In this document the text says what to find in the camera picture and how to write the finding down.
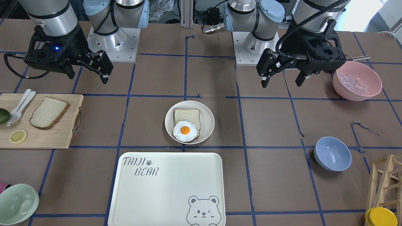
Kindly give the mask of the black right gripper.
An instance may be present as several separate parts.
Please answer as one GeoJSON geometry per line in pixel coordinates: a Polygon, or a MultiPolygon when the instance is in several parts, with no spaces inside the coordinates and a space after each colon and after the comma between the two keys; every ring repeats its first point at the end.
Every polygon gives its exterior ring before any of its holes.
{"type": "Polygon", "coordinates": [[[37,25],[24,62],[37,70],[64,73],[69,79],[76,75],[72,65],[78,65],[99,75],[103,84],[114,68],[106,51],[91,52],[80,24],[66,35],[48,36],[43,25],[37,25]]]}

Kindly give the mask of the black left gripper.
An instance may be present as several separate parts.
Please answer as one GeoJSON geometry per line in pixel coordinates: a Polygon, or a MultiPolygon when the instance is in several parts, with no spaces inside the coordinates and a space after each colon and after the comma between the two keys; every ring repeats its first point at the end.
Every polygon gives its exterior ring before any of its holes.
{"type": "Polygon", "coordinates": [[[339,36],[334,31],[335,19],[330,19],[323,32],[312,32],[300,27],[281,43],[280,51],[293,58],[276,56],[272,49],[266,48],[256,65],[261,85],[266,88],[270,78],[285,69],[297,68],[296,85],[302,86],[312,73],[334,71],[346,63],[339,36]]]}

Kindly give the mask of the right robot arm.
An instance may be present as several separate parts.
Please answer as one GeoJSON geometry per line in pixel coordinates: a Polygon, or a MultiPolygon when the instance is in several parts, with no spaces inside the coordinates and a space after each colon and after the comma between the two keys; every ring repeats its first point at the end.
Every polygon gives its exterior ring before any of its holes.
{"type": "Polygon", "coordinates": [[[69,0],[20,0],[34,22],[34,33],[24,63],[36,70],[75,77],[73,66],[99,75],[103,84],[112,74],[109,55],[129,49],[124,29],[144,29],[149,22],[148,0],[84,0],[92,26],[88,40],[69,0]]]}

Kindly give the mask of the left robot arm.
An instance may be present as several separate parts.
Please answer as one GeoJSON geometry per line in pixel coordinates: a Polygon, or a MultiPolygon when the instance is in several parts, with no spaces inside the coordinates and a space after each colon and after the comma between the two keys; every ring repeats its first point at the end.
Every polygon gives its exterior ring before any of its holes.
{"type": "Polygon", "coordinates": [[[286,69],[298,69],[297,86],[321,71],[335,71],[352,58],[344,53],[335,31],[337,18],[348,0],[300,0],[286,33],[274,42],[285,18],[276,0],[229,0],[224,26],[231,32],[248,32],[244,47],[260,57],[256,70],[266,88],[272,76],[286,69]]]}

